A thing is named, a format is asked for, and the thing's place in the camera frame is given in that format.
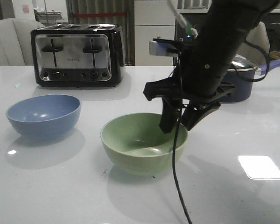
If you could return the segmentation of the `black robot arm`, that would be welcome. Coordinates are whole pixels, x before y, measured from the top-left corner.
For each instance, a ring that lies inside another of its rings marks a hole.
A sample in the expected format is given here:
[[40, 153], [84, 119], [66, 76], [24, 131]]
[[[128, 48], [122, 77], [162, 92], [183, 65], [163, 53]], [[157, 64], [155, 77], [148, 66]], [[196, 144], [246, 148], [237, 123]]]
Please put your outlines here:
[[233, 58], [260, 19], [278, 5], [277, 0], [214, 0], [196, 39], [189, 42], [154, 38], [149, 52], [176, 56], [173, 74], [145, 85], [147, 100], [162, 99], [160, 129], [170, 133], [177, 122], [192, 129], [220, 107], [221, 97], [234, 86], [223, 82]]

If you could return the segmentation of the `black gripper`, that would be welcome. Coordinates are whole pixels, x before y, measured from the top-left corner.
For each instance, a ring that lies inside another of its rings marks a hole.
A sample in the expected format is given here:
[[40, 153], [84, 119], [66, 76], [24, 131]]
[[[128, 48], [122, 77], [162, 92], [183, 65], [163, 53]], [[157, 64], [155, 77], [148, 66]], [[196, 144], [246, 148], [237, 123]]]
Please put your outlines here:
[[[177, 76], [182, 77], [183, 96], [193, 95], [211, 98], [236, 54], [236, 46], [228, 44], [184, 44], [178, 54], [180, 64], [172, 78], [150, 82], [145, 85], [147, 100], [162, 97], [162, 115], [159, 123], [163, 133], [172, 132], [181, 112], [181, 100], [173, 98], [177, 90]], [[182, 101], [184, 112], [181, 123], [190, 131], [202, 119], [217, 111], [221, 104], [217, 100], [189, 99]]]

